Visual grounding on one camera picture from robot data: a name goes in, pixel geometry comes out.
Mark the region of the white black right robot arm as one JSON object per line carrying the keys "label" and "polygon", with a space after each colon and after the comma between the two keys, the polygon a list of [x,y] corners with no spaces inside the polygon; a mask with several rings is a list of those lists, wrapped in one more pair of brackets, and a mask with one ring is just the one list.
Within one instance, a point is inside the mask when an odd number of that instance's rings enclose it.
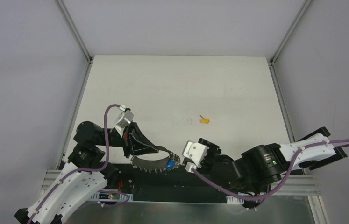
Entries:
{"label": "white black right robot arm", "polygon": [[344,146],[331,143],[329,136],[328,129],[321,127],[296,142],[258,145],[236,160],[221,154],[219,146],[200,139],[189,144],[201,154],[187,171],[218,190],[258,195],[268,185],[283,182],[284,175],[292,171],[315,170],[346,158]]}

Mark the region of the large steel keyring plate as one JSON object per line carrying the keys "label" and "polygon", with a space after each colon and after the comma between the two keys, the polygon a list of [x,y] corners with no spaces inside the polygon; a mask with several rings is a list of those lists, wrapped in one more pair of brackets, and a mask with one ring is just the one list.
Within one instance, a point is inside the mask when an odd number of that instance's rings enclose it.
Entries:
{"label": "large steel keyring plate", "polygon": [[[155,172],[170,171],[170,170],[173,170],[175,168],[178,168],[181,165],[180,157],[177,154],[166,149],[163,146],[157,146],[157,148],[159,151],[166,152],[168,154],[168,156],[166,156],[162,159],[159,159],[159,160],[145,160],[145,159],[141,159],[137,156],[133,156],[131,158],[131,164],[132,164],[133,168],[134,169],[138,168],[141,171],[151,173],[152,171],[155,171]],[[176,164],[175,168],[170,169],[170,170],[166,170],[165,166],[169,160],[175,160],[177,162],[177,164]]]}

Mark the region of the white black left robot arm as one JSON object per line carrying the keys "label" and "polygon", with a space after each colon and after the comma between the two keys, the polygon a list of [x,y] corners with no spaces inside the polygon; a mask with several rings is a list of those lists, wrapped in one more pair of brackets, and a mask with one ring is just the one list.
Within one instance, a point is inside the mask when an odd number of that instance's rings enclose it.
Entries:
{"label": "white black left robot arm", "polygon": [[92,195],[105,187],[122,195],[123,178],[119,169],[102,158],[108,156],[98,147],[121,147],[125,157],[133,161],[137,156],[158,153],[154,145],[131,122],[120,134],[116,128],[104,129],[84,121],[78,125],[74,137],[76,146],[60,174],[48,190],[29,208],[19,209],[14,217],[21,224],[63,224],[69,216]]}

